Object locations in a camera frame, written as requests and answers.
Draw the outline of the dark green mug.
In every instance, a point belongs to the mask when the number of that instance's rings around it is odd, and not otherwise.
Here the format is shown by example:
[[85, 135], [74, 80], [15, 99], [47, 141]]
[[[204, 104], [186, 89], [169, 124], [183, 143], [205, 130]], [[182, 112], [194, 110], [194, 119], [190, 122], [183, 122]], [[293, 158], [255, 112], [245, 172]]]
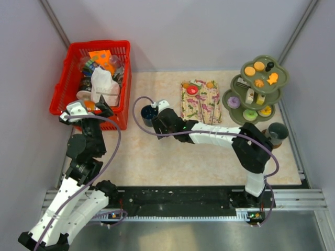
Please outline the dark green mug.
[[288, 135], [289, 132], [286, 125], [279, 122], [271, 123], [265, 131], [266, 138], [273, 146], [281, 145]]

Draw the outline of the stainless steel food tongs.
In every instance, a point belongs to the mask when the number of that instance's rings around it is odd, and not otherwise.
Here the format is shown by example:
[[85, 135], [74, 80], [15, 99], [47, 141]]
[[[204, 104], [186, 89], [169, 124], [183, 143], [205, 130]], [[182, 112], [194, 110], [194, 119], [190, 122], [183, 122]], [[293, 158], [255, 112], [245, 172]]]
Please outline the stainless steel food tongs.
[[213, 124], [215, 115], [215, 103], [209, 96], [200, 95], [198, 99], [200, 120], [205, 124]]

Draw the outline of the dark blue mug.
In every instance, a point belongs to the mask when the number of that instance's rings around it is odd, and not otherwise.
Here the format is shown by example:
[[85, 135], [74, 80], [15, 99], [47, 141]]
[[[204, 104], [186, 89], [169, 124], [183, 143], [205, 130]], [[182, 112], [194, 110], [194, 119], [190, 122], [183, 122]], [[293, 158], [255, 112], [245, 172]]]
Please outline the dark blue mug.
[[153, 122], [158, 117], [159, 110], [158, 107], [152, 107], [151, 105], [146, 105], [141, 109], [141, 117], [143, 123], [147, 127], [153, 128]]

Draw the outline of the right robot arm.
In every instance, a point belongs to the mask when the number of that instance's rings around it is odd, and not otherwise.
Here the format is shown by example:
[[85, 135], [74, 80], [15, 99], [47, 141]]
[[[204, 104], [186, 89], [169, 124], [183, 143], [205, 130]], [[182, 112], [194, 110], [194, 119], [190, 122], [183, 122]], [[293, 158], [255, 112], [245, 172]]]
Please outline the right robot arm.
[[151, 119], [158, 138], [170, 136], [190, 144], [208, 144], [233, 149], [247, 171], [244, 200], [251, 207], [264, 199], [264, 171], [273, 150], [271, 141], [252, 123], [240, 127], [208, 125], [196, 120], [183, 120], [171, 108], [154, 108]]

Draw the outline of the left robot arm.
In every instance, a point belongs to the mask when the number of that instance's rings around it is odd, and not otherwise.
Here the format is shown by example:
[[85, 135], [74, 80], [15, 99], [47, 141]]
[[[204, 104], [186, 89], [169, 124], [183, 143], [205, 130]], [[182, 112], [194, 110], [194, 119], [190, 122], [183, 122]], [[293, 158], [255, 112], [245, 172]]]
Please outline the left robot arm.
[[101, 123], [113, 116], [103, 96], [95, 104], [99, 114], [88, 111], [84, 101], [69, 103], [59, 121], [81, 128], [68, 140], [66, 156], [70, 164], [61, 186], [39, 222], [18, 238], [28, 250], [68, 250], [81, 229], [104, 207], [114, 207], [119, 200], [116, 186], [100, 182], [80, 206], [78, 201], [91, 188], [105, 167], [98, 159], [106, 153]]

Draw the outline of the brown wooden coaster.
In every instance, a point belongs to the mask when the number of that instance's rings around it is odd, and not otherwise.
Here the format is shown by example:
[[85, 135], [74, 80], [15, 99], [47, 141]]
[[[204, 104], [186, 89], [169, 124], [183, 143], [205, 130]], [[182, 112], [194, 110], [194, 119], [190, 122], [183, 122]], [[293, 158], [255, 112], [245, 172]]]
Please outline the brown wooden coaster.
[[263, 135], [273, 145], [273, 149], [276, 149], [282, 145], [283, 140], [280, 138], [279, 133], [265, 129], [262, 131]]

